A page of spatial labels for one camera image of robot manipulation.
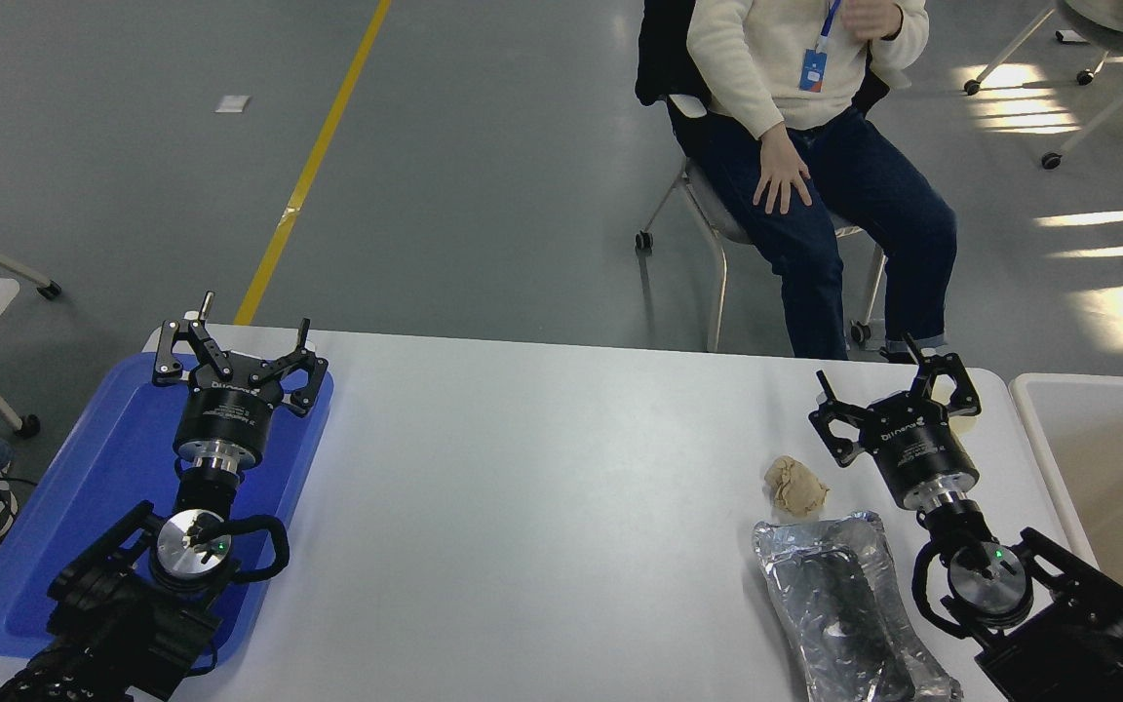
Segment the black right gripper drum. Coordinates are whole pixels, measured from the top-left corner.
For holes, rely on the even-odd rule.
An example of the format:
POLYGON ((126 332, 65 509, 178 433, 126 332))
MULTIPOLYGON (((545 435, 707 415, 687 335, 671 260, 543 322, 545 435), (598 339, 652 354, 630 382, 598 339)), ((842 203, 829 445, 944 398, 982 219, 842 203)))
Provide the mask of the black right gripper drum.
POLYGON ((900 392, 871 405, 869 453, 897 505, 933 510, 942 493, 966 493, 980 472, 949 426, 949 410, 931 396, 900 392))

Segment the person's right hand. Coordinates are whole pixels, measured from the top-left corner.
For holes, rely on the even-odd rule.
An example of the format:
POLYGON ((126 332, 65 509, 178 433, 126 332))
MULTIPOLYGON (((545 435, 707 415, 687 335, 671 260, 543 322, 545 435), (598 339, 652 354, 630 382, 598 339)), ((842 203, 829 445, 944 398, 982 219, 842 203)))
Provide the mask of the person's right hand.
POLYGON ((766 215, 788 215, 793 198, 803 206, 814 204, 809 191, 811 174, 789 138, 786 124, 772 126, 760 142, 760 176, 754 191, 754 206, 766 215))

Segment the person's left hand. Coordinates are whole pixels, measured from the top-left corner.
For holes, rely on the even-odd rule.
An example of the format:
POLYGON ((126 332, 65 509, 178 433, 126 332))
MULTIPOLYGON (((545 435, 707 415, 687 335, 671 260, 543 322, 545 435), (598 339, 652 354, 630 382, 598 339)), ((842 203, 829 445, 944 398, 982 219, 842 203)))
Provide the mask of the person's left hand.
POLYGON ((839 17, 848 34, 859 42, 895 40, 904 22, 901 6, 891 0, 841 1, 839 17))

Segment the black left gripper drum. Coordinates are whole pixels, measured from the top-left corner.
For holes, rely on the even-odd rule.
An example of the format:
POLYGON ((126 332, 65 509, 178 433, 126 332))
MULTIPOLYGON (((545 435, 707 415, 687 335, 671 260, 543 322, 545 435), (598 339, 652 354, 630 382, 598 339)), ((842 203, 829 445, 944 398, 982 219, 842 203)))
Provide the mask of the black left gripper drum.
POLYGON ((216 381, 190 388, 174 435, 174 452, 191 454, 197 445, 228 443, 248 454, 263 454, 275 412, 275 392, 216 381))

